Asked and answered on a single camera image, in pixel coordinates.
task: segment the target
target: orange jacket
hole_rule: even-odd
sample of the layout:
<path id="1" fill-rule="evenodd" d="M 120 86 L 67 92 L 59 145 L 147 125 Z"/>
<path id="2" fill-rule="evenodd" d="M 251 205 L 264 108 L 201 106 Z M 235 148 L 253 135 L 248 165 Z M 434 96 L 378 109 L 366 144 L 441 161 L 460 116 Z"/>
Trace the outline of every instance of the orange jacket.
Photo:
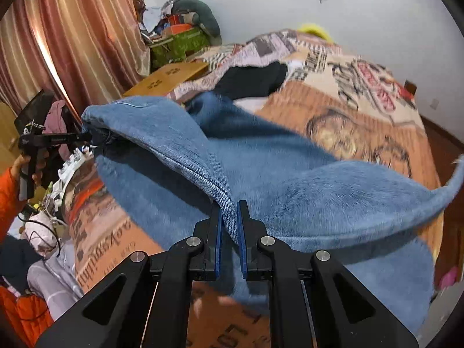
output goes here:
<path id="1" fill-rule="evenodd" d="M 25 203 L 18 201 L 18 185 L 8 169 L 0 176 L 0 243 Z M 21 340 L 31 348 L 53 323 L 47 304 L 36 295 L 16 300 L 6 288 L 0 287 L 0 309 Z"/>
<path id="2" fill-rule="evenodd" d="M 5 238 L 15 216 L 26 204 L 18 200 L 18 185 L 10 169 L 0 176 L 0 242 Z"/>

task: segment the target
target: red curtain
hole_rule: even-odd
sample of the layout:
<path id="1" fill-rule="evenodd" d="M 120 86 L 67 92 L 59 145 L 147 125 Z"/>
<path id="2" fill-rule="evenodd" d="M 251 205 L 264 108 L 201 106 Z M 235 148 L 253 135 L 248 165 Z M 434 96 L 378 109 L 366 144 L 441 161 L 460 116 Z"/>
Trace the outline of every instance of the red curtain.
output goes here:
<path id="1" fill-rule="evenodd" d="M 16 112 L 46 88 L 80 115 L 149 72 L 133 0 L 15 0 L 0 35 L 0 97 Z"/>

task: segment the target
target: person's hand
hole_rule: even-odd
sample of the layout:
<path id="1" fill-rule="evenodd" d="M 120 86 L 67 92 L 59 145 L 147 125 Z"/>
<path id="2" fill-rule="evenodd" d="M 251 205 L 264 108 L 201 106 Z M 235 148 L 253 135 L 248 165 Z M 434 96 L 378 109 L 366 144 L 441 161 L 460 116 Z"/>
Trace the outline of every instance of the person's hand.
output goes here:
<path id="1" fill-rule="evenodd" d="M 45 167 L 45 158 L 47 158 L 48 156 L 49 156 L 48 152 L 45 151 L 45 153 L 43 154 L 43 160 L 41 160 L 36 165 L 36 172 L 32 175 L 32 179 L 36 183 L 37 186 L 40 186 L 40 181 L 42 180 L 42 172 L 40 170 Z M 20 155 L 15 160 L 15 163 L 13 163 L 13 166 L 11 167 L 11 176 L 16 181 L 16 183 L 19 182 L 19 172 L 21 171 L 22 165 L 29 163 L 30 160 L 31 160 L 30 156 Z"/>

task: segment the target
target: blue fleece blanket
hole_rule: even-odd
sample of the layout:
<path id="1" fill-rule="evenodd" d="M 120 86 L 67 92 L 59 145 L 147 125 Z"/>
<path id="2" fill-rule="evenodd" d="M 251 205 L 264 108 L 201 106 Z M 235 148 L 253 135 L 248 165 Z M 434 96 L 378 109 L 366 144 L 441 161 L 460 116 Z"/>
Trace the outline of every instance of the blue fleece blanket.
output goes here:
<path id="1" fill-rule="evenodd" d="M 268 233 L 301 251 L 327 249 L 412 332 L 423 322 L 433 260 L 413 227 L 430 221 L 458 192 L 459 164 L 447 186 L 429 191 L 382 165 L 336 161 L 312 142 L 236 108 L 211 92 L 185 111 L 163 97 L 90 106 L 98 173 L 115 200 L 168 249 L 191 235 L 211 199 L 228 235 L 221 279 L 238 301 L 265 310 L 265 284 L 241 279 L 238 200 Z"/>

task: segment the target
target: bed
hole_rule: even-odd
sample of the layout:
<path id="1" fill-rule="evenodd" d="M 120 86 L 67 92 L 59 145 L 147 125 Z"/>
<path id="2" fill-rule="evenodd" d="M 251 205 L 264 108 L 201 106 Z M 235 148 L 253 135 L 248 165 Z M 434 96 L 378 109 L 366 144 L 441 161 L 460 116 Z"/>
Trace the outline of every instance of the bed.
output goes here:
<path id="1" fill-rule="evenodd" d="M 440 186 L 414 96 L 384 66 L 346 55 L 336 44 L 293 30 L 261 35 L 246 45 L 207 48 L 189 60 L 208 62 L 211 73 L 184 82 L 167 98 L 185 103 L 211 90 L 232 66 L 280 61 L 289 69 L 282 87 L 258 104 L 239 102 L 243 108 L 307 137 L 338 159 L 383 164 L 428 189 Z M 131 252 L 163 251 L 108 193 L 93 161 L 77 170 L 68 185 L 63 216 L 75 246 L 77 281 L 84 292 Z M 442 231 L 443 214 L 417 230 L 434 261 Z M 265 347 L 269 321 L 196 283 L 187 338 L 191 347 Z"/>

